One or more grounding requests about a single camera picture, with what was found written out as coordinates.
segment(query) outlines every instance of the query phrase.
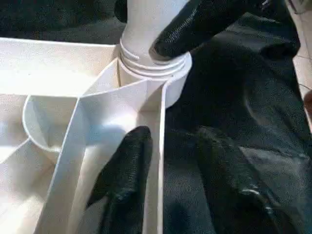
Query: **tiled floor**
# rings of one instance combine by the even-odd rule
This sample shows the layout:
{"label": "tiled floor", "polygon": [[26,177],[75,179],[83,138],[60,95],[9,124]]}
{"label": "tiled floor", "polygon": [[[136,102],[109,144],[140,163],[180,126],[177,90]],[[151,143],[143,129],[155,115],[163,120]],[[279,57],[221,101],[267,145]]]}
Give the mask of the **tiled floor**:
{"label": "tiled floor", "polygon": [[[312,89],[312,3],[307,7],[307,11],[300,15],[295,14],[290,6],[288,8],[296,24],[301,42],[301,48],[293,59],[293,63],[303,97]],[[310,119],[309,125],[310,130],[312,130],[312,121]]]}

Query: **white plastic tray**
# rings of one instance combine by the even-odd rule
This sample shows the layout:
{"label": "white plastic tray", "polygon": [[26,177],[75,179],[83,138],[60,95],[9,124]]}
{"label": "white plastic tray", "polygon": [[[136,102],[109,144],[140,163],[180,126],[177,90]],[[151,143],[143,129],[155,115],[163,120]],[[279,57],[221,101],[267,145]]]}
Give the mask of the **white plastic tray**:
{"label": "white plastic tray", "polygon": [[154,142],[143,233],[162,233],[165,108],[186,77],[142,79],[118,55],[118,45],[0,39],[0,233],[76,233],[98,173],[139,125]]}

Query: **black glove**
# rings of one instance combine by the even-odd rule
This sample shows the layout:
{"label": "black glove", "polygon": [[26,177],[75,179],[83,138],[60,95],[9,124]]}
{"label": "black glove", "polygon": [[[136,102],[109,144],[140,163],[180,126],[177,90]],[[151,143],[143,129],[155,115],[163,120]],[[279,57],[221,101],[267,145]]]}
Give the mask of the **black glove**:
{"label": "black glove", "polygon": [[142,233],[147,175],[152,157],[148,127],[129,132],[97,177],[88,207],[107,197],[101,234]]}
{"label": "black glove", "polygon": [[[150,54],[169,60],[208,41],[246,12],[282,20],[284,0],[190,0],[156,39]],[[117,0],[115,15],[127,21],[127,0]]]}

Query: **gloved hand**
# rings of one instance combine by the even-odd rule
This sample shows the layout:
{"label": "gloved hand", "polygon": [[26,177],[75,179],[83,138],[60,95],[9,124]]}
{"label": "gloved hand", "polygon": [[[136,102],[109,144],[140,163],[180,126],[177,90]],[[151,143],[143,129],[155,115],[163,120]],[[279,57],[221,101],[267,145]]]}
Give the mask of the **gloved hand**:
{"label": "gloved hand", "polygon": [[[258,16],[284,15],[283,0],[190,0],[158,36],[150,49],[157,60],[169,60],[208,41],[246,12]],[[117,0],[115,15],[127,21],[127,0]]]}

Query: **white cylindrical pipe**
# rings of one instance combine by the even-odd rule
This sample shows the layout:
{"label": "white cylindrical pipe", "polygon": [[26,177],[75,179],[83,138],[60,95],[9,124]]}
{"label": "white cylindrical pipe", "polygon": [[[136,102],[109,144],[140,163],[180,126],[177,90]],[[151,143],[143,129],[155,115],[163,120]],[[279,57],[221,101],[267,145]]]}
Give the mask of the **white cylindrical pipe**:
{"label": "white cylindrical pipe", "polygon": [[128,0],[128,21],[120,40],[121,59],[127,68],[142,76],[163,78],[184,66],[185,56],[160,62],[150,57],[149,49],[187,2]]}

